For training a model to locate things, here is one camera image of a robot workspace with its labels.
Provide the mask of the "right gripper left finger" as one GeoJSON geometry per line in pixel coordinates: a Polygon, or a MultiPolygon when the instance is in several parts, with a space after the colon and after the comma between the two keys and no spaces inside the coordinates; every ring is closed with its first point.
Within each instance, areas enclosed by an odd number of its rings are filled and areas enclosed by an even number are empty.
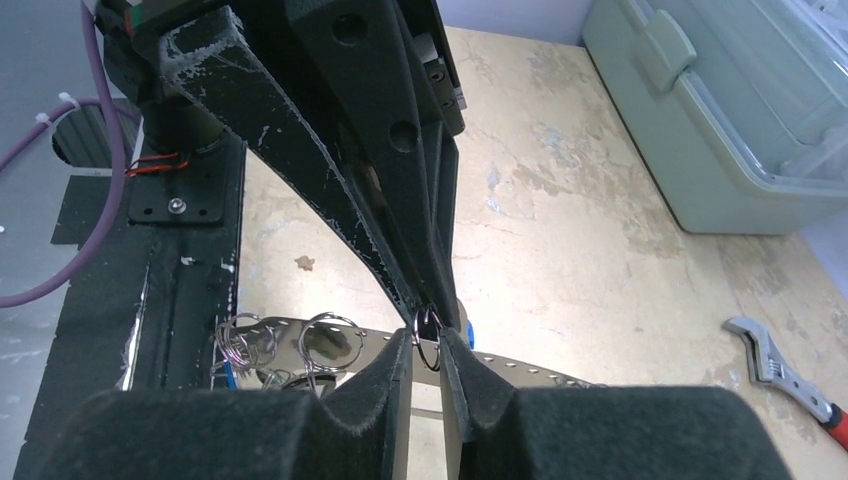
{"type": "Polygon", "coordinates": [[[408,331],[326,397],[305,390],[113,391],[71,417],[43,479],[397,479],[406,473],[408,331]]]}

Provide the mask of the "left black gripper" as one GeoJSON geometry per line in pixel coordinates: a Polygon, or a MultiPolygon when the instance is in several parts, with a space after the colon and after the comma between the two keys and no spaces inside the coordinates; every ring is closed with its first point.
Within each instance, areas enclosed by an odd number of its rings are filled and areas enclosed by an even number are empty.
{"type": "Polygon", "coordinates": [[[456,326],[425,144],[464,121],[434,2],[97,1],[93,12],[107,72],[133,102],[173,96],[213,117],[366,265],[406,324],[431,306],[456,326]],[[382,233],[342,153],[368,161],[382,233]]]}

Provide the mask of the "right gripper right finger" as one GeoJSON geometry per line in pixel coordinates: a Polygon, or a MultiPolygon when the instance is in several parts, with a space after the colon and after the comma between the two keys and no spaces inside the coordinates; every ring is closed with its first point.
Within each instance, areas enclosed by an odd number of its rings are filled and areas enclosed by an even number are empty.
{"type": "Polygon", "coordinates": [[[453,479],[787,479],[755,412],[719,387],[517,388],[440,335],[453,479]]]}

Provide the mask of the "key with blue tag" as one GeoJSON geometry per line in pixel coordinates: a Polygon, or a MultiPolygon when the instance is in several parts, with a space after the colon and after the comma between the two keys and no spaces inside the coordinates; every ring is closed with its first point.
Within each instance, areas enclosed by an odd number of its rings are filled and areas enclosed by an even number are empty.
{"type": "Polygon", "coordinates": [[[475,349],[475,334],[474,328],[470,320],[465,322],[464,333],[466,336],[467,344],[471,350],[475,349]]]}

